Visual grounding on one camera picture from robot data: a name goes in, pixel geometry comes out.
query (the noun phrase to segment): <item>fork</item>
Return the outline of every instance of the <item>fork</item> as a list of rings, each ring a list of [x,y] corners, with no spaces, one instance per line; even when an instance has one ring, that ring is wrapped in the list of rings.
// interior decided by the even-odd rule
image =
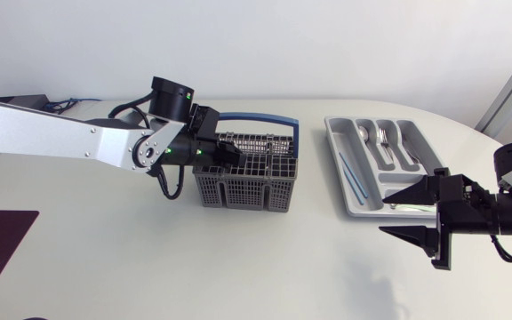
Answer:
[[[390,144],[388,144],[387,132],[386,130],[379,128],[379,136],[380,136],[380,145],[384,148],[385,152],[388,155],[388,158],[391,162],[395,162],[395,158],[392,157],[392,152],[390,150]]]

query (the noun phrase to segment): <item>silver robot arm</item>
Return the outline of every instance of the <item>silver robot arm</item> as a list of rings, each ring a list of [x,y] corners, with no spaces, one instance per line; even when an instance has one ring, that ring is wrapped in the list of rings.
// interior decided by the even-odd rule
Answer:
[[[0,153],[94,159],[147,172],[185,124],[156,116],[147,129],[132,116],[79,121],[0,103]]]

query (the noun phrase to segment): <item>gray cutlery tray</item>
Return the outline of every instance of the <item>gray cutlery tray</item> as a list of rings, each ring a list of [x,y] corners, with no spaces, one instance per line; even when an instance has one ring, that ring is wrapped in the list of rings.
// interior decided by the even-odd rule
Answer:
[[[433,175],[435,168],[444,167],[435,150],[416,123],[407,119],[327,116],[327,138],[337,165],[340,184],[348,214],[362,217],[435,218],[434,212],[393,209],[382,203],[384,197],[411,186],[423,175]],[[368,131],[364,142],[359,126]],[[386,131],[388,146],[394,160],[380,144],[379,128]],[[415,163],[406,150],[419,159]],[[368,197],[360,204],[345,176],[340,153],[366,190]]]

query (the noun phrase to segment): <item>gray plastic basket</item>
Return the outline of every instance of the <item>gray plastic basket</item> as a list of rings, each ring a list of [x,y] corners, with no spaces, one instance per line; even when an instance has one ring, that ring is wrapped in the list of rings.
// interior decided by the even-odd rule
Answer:
[[[219,133],[246,154],[242,166],[193,168],[203,206],[287,212],[298,171],[296,119],[254,113],[221,113],[220,120],[255,120],[293,127],[293,136]]]

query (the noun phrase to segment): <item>blue basket handle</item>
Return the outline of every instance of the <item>blue basket handle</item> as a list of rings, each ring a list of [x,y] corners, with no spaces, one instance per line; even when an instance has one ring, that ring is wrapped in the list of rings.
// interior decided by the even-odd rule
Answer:
[[[253,112],[221,112],[219,120],[253,120],[272,124],[289,125],[293,128],[293,157],[298,158],[300,145],[300,122],[287,116],[277,116]]]

